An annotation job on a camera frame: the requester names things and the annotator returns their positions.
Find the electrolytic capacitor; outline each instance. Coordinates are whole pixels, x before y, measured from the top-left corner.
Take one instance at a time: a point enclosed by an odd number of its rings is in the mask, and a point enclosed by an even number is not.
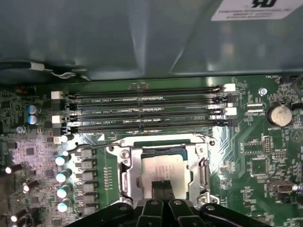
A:
[[[26,185],[23,186],[23,191],[29,192],[33,188],[37,187],[39,185],[39,182],[37,180],[34,180]]]
[[[27,107],[27,112],[29,114],[39,114],[41,113],[41,107],[38,105],[29,105]]]
[[[27,223],[27,217],[23,216],[22,218],[20,218],[17,222],[15,222],[12,227],[24,227],[26,226]]]
[[[71,174],[72,174],[72,171],[70,169],[65,169],[62,172],[57,174],[56,180],[59,183],[63,183],[70,177]]]
[[[32,124],[32,125],[40,125],[42,123],[42,118],[39,115],[30,115],[27,118],[27,123]]]
[[[74,135],[73,134],[66,134],[61,136],[61,143],[66,143],[67,141],[70,141],[74,139]]]
[[[16,133],[18,133],[18,134],[22,134],[22,133],[25,133],[25,132],[26,132],[26,129],[25,129],[24,126],[18,126],[16,128]]]
[[[15,213],[14,215],[12,215],[10,217],[10,220],[12,222],[17,222],[20,218],[22,218],[24,215],[26,215],[26,213],[27,213],[26,209],[21,209],[17,213]]]
[[[57,196],[61,199],[64,199],[68,193],[70,193],[71,187],[69,185],[63,185],[58,191]]]
[[[16,165],[13,165],[13,166],[8,166],[5,168],[5,172],[7,174],[12,174],[12,173],[15,173],[17,171],[20,171],[22,169],[22,165],[21,164],[16,164]]]
[[[59,212],[66,212],[67,209],[71,206],[71,200],[70,199],[64,199],[62,202],[58,204],[58,211]]]
[[[71,159],[71,156],[68,155],[68,156],[58,156],[56,159],[55,159],[55,163],[58,165],[58,166],[63,166],[65,163],[67,163],[69,160]]]

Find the integrated circuit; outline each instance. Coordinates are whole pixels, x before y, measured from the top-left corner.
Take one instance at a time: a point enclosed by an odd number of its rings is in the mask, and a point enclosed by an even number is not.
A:
[[[39,203],[39,197],[38,196],[31,197],[31,203],[32,204],[38,204]]]
[[[62,226],[62,218],[52,219],[53,226]]]
[[[84,172],[82,173],[82,180],[83,181],[92,181],[94,179],[94,172]]]
[[[95,184],[94,183],[84,183],[83,184],[83,192],[94,192]]]
[[[96,212],[96,207],[92,206],[92,207],[85,207],[84,208],[84,215],[87,216],[87,215],[91,215],[93,213]]]
[[[52,169],[45,170],[45,176],[46,177],[54,177],[54,173]]]
[[[96,202],[96,197],[94,195],[84,195],[83,196],[83,202],[88,204],[88,203],[95,203]]]
[[[27,148],[27,149],[26,149],[26,154],[27,154],[27,155],[34,155],[34,153],[35,153],[34,148]]]
[[[267,173],[266,158],[252,158],[250,161],[251,161],[251,174],[253,176],[265,175]]]

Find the connector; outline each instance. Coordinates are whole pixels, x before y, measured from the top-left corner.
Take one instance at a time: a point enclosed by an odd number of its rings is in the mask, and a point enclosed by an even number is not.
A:
[[[224,91],[225,92],[236,91],[236,84],[225,84],[224,85]]]
[[[236,103],[237,102],[237,96],[233,96],[231,94],[228,94],[226,96],[226,103]]]
[[[235,116],[235,115],[237,115],[237,108],[236,107],[225,108],[225,115],[226,116]]]
[[[62,91],[52,91],[51,99],[63,99],[63,92]]]
[[[65,122],[65,117],[61,115],[52,116],[52,123],[53,124],[61,124]]]
[[[293,183],[283,180],[269,180],[269,186],[278,193],[291,193],[293,191]]]

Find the sticker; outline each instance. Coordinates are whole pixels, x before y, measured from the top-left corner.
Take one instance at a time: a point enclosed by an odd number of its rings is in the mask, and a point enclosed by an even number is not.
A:
[[[223,0],[212,21],[283,19],[303,0]]]

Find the chip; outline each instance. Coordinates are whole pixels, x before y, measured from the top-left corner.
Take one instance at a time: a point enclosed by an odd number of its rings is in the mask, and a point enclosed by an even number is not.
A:
[[[91,215],[96,212],[96,207],[85,207],[84,215]]]
[[[265,158],[252,158],[251,160],[251,174],[265,175],[267,173],[267,162]]]
[[[94,179],[94,173],[93,172],[82,173],[82,180],[83,181],[91,181],[93,179]]]
[[[34,155],[34,149],[33,148],[27,148],[27,155]]]
[[[82,169],[92,169],[94,167],[94,163],[92,160],[81,162]]]
[[[85,183],[85,184],[83,184],[83,191],[84,192],[94,192],[95,185],[93,183]]]
[[[60,219],[52,219],[53,226],[62,226],[62,218]]]
[[[31,198],[31,202],[32,202],[32,204],[34,204],[34,203],[39,203],[39,197],[37,197],[37,196],[32,197],[32,198]]]
[[[84,203],[95,203],[96,197],[94,195],[85,195],[85,196],[83,196],[83,202]]]
[[[10,102],[9,101],[2,102],[1,103],[1,108],[3,108],[3,109],[10,109]]]
[[[16,142],[8,143],[8,149],[17,149],[18,144]]]
[[[161,155],[141,160],[141,181],[145,198],[152,198],[152,182],[170,180],[176,198],[186,199],[185,163],[181,155]]]
[[[53,170],[52,170],[52,169],[47,169],[47,170],[45,171],[45,176],[46,176],[46,177],[53,177],[53,176],[54,176]]]
[[[53,142],[53,137],[47,137],[46,142],[47,143],[52,143]]]

